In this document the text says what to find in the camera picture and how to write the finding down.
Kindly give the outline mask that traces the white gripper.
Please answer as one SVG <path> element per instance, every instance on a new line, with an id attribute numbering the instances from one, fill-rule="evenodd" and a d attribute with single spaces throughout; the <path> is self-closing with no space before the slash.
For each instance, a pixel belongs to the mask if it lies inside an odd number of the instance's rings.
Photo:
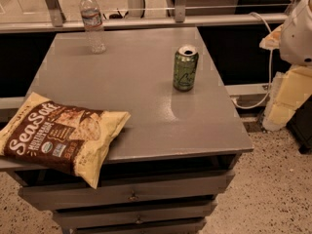
<path id="1" fill-rule="evenodd" d="M 300 0 L 283 25 L 259 43 L 265 50 L 280 48 L 281 59 L 292 65 L 277 72 L 264 110 L 262 126 L 267 131 L 284 128 L 298 108 L 312 96 L 312 0 Z"/>

